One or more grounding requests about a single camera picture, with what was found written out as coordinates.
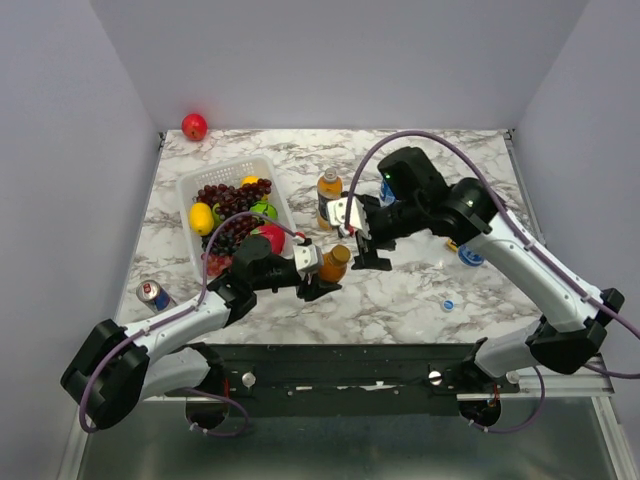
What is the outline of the blue label water bottle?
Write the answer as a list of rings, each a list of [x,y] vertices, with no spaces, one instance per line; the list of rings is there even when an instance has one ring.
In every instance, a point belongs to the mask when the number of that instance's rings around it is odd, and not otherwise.
[[[460,261],[469,267],[477,268],[485,262],[482,255],[473,252],[467,245],[459,246],[457,255]]]

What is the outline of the orange bottle cap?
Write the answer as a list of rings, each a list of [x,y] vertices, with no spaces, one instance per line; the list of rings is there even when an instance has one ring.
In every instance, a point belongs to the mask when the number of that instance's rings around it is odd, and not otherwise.
[[[349,262],[351,259],[350,250],[344,245],[337,245],[330,251],[332,259],[338,265],[343,265]]]

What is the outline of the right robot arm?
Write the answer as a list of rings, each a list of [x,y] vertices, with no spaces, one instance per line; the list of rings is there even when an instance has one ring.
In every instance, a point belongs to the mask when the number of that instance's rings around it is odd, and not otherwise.
[[[386,156],[378,170],[394,203],[382,206],[361,196],[324,206],[332,227],[355,236],[355,268],[390,270],[390,261],[378,250],[428,230],[483,257],[542,313],[526,328],[476,343],[459,370],[467,389],[483,391],[509,371],[538,365],[570,375],[599,352],[606,327],[624,302],[618,290],[600,290],[578,279],[479,180],[447,184],[422,149],[401,148]]]

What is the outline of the small orange juice bottle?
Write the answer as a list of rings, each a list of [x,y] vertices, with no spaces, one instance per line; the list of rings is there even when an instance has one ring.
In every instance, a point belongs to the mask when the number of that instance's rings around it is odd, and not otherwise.
[[[324,265],[318,270],[317,274],[321,280],[338,283],[346,274],[348,263],[343,265],[336,264],[331,257],[330,251],[323,255]]]

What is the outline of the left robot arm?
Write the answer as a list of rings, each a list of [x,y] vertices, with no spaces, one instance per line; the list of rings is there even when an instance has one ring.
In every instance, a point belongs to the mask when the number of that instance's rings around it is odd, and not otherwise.
[[[262,235],[247,237],[231,265],[188,302],[169,308],[129,329],[107,319],[89,333],[61,377],[63,389],[79,406],[87,433],[110,428],[148,397],[173,390],[214,393],[220,368],[189,348],[190,341],[223,329],[247,315],[260,290],[293,287],[309,302],[339,289],[346,265],[337,247],[329,253],[310,240],[284,258]]]

